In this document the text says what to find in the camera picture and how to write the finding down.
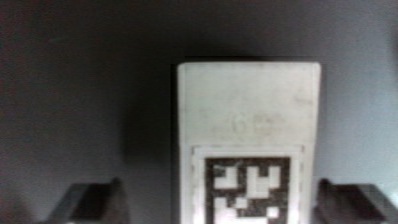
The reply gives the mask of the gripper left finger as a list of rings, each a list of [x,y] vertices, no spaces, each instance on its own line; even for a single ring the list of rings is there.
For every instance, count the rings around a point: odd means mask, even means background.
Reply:
[[[70,186],[45,224],[125,224],[125,190],[118,178],[109,183]]]

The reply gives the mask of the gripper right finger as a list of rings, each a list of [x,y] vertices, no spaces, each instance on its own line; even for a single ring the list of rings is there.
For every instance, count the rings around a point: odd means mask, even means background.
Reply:
[[[373,184],[320,180],[317,224],[398,224],[398,208]]]

